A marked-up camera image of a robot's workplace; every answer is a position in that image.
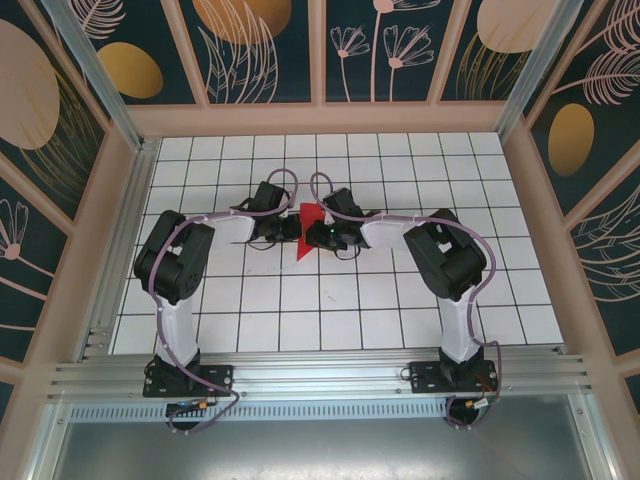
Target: grid tile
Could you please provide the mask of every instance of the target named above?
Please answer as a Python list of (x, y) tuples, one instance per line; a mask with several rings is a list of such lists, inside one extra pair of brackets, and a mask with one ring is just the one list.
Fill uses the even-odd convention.
[[(562, 341), (493, 133), (165, 139), (159, 160), (134, 258), (164, 210), (187, 215), (228, 210), (286, 163), (302, 182), (296, 206), (313, 203), (304, 183), (319, 170), (335, 189), (350, 188), (365, 211), (429, 215), (452, 209), (496, 253), (496, 278), (478, 300), (483, 326), (478, 336), (486, 333), (505, 343)], [(284, 179), (277, 175), (273, 182)], [(290, 190), (291, 180), (286, 181)], [(319, 191), (326, 195), (328, 185), (320, 183)], [(211, 250), (206, 278), (192, 298), (203, 352), (440, 345), (436, 298), (408, 251), (365, 249), (357, 260), (339, 260), (313, 250), (297, 262), (297, 248), (289, 243), (257, 252), (236, 244)], [(353, 255), (351, 248), (340, 252), (343, 258)], [(151, 353), (154, 305), (137, 279), (127, 281), (119, 310), (113, 353)]]

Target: enclosure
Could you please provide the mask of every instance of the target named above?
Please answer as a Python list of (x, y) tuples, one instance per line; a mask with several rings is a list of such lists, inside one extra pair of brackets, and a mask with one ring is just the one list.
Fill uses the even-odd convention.
[[(639, 45), (638, 0), (2, 2), (0, 477), (636, 478)], [(233, 243), (191, 318), (242, 397), (171, 435), (133, 262), (279, 168), (293, 211), (320, 171), (486, 239), (494, 418), (451, 429), (403, 377), (442, 343), (407, 251)]]

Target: red object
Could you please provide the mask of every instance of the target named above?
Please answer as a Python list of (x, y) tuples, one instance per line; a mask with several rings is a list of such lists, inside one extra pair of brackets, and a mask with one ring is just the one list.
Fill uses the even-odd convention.
[(324, 210), (317, 203), (301, 203), (300, 204), (300, 223), (302, 224), (302, 237), (298, 239), (298, 261), (309, 253), (313, 247), (307, 245), (306, 235), (308, 228), (314, 224), (316, 220), (324, 222)]

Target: purple cable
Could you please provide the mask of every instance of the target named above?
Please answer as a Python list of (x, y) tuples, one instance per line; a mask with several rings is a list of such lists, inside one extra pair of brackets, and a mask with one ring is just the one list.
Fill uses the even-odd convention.
[(275, 214), (281, 213), (287, 208), (289, 208), (290, 206), (292, 206), (295, 202), (295, 198), (298, 193), (298, 177), (296, 176), (295, 173), (293, 173), (291, 170), (287, 168), (278, 168), (277, 170), (274, 170), (273, 172), (271, 172), (268, 178), (270, 179), (275, 173), (278, 173), (278, 172), (288, 173), (293, 177), (293, 181), (294, 181), (293, 192), (291, 193), (291, 197), (286, 203), (284, 203), (283, 205), (280, 205), (278, 208), (269, 210), (268, 212), (235, 212), (232, 210), (231, 212), (210, 213), (208, 215), (199, 215), (197, 217), (188, 218), (184, 222), (182, 222), (180, 225), (178, 225), (173, 232), (171, 232), (171, 235), (169, 235), (169, 238), (167, 238), (167, 240), (164, 242), (164, 245), (162, 245), (162, 248), (158, 252), (158, 257), (153, 263), (153, 267), (151, 268), (151, 273), (149, 275), (149, 295), (151, 295), (151, 298), (153, 299), (156, 306), (158, 307), (156, 310), (156, 325), (158, 328), (158, 337), (160, 338), (160, 342), (164, 347), (165, 351), (167, 352), (167, 355), (169, 355), (169, 358), (171, 359), (171, 361), (173, 361), (176, 367), (182, 373), (184, 373), (187, 377), (195, 380), (201, 385), (204, 385), (210, 390), (227, 393), (235, 397), (235, 399), (229, 405), (227, 405), (220, 412), (218, 412), (218, 414), (215, 415), (211, 420), (208, 420), (204, 423), (200, 423), (195, 427), (193, 427), (191, 430), (178, 430), (173, 425), (173, 420), (175, 419), (176, 415), (181, 413), (181, 410), (177, 410), (169, 417), (169, 427), (171, 427), (173, 433), (181, 432), (183, 435), (189, 435), (189, 433), (198, 433), (210, 427), (215, 422), (217, 422), (220, 417), (222, 417), (225, 413), (227, 413), (227, 411), (233, 408), (240, 401), (240, 395), (238, 394), (238, 392), (230, 388), (221, 387), (219, 385), (208, 382), (207, 380), (200, 378), (197, 375), (191, 373), (189, 370), (187, 370), (184, 367), (184, 365), (182, 365), (178, 361), (178, 358), (173, 353), (173, 350), (171, 350), (171, 347), (167, 344), (167, 337), (165, 336), (164, 329), (162, 327), (162, 301), (158, 298), (154, 289), (156, 275), (158, 274), (158, 267), (160, 266), (160, 262), (162, 262), (162, 259), (164, 258), (167, 251), (169, 250), (169, 247), (171, 246), (173, 241), (176, 239), (176, 237), (180, 234), (180, 232), (184, 230), (187, 226), (191, 225), (192, 223), (204, 222), (207, 220), (212, 220), (214, 218), (226, 217), (226, 216), (229, 216), (229, 213), (231, 213), (231, 215), (239, 215), (244, 217), (266, 217), (269, 215), (275, 215)]
[[(327, 212), (329, 212), (331, 214), (332, 217), (334, 218), (341, 218), (342, 220), (348, 220), (351, 222), (363, 222), (363, 223), (369, 223), (369, 222), (373, 222), (376, 220), (381, 220), (381, 219), (390, 219), (390, 220), (401, 220), (401, 221), (405, 221), (405, 220), (413, 220), (413, 221), (419, 221), (419, 222), (425, 222), (425, 223), (436, 223), (436, 224), (441, 224), (441, 225), (448, 225), (450, 227), (454, 227), (457, 228), (458, 230), (461, 230), (465, 233), (468, 233), (469, 235), (471, 235), (471, 237), (473, 237), (474, 239), (476, 239), (478, 242), (480, 242), (480, 244), (485, 248), (485, 250), (487, 251), (487, 253), (489, 254), (489, 259), (491, 260), (491, 267), (489, 269), (489, 275), (487, 275), (487, 278), (484, 279), (484, 281), (482, 283), (480, 283), (480, 285), (478, 285), (478, 287), (471, 292), (471, 295), (469, 295), (469, 303), (467, 305), (467, 328), (469, 329), (469, 334), (471, 335), (471, 340), (473, 340), (473, 342), (476, 345), (479, 345), (481, 347), (496, 347), (496, 353), (498, 356), (498, 365), (497, 365), (497, 379), (498, 379), (498, 387), (496, 388), (496, 398), (500, 398), (500, 388), (502, 387), (502, 352), (500, 350), (500, 344), (497, 341), (492, 341), (492, 342), (481, 342), (480, 340), (478, 340), (476, 338), (475, 332), (473, 331), (473, 302), (475, 301), (476, 297), (480, 294), (480, 292), (482, 292), (482, 290), (489, 284), (489, 282), (491, 281), (491, 279), (494, 277), (494, 275), (496, 274), (496, 256), (493, 253), (493, 250), (491, 249), (491, 246), (487, 243), (487, 241), (482, 238), (482, 236), (480, 236), (480, 234), (478, 234), (477, 232), (475, 232), (474, 230), (470, 229), (469, 227), (466, 227), (464, 225), (462, 225), (461, 223), (457, 223), (457, 222), (453, 222), (451, 220), (446, 220), (444, 218), (432, 218), (432, 217), (420, 217), (420, 216), (415, 216), (415, 217), (406, 217), (406, 216), (401, 216), (401, 215), (385, 215), (385, 214), (381, 214), (381, 215), (376, 215), (374, 217), (352, 217), (350, 215), (343, 215), (341, 213), (338, 213), (334, 210), (332, 210), (331, 208), (329, 208), (327, 205), (325, 205), (325, 203), (320, 199), (320, 197), (318, 196), (318, 191), (317, 189), (314, 187), (314, 183), (316, 183), (317, 178), (318, 177), (323, 177), (324, 179), (327, 180), (327, 182), (329, 182), (329, 188), (330, 190), (333, 192), (333, 182), (331, 182), (331, 179), (329, 178), (329, 176), (325, 173), (322, 172), (315, 172), (313, 175), (311, 175), (311, 179), (309, 180), (309, 187), (311, 188), (311, 195), (313, 195), (313, 198), (315, 199), (315, 201)], [(447, 423), (449, 423), (449, 425), (451, 425), (452, 427), (455, 428), (459, 428), (459, 427), (465, 427), (468, 430), (471, 429), (470, 425), (465, 425), (464, 423), (456, 420), (455, 418), (451, 417), (450, 411), (451, 411), (451, 405), (453, 404), (453, 401), (456, 399), (456, 396), (452, 396), (451, 398), (449, 398), (449, 400), (447, 401), (447, 407), (446, 407), (446, 416), (445, 419), (447, 421)], [(492, 408), (489, 408), (485, 414), (482, 416), (482, 418), (480, 420), (478, 420), (475, 423), (475, 426), (477, 427), (478, 425), (482, 424), (487, 417), (489, 416), (489, 412), (493, 410)]]

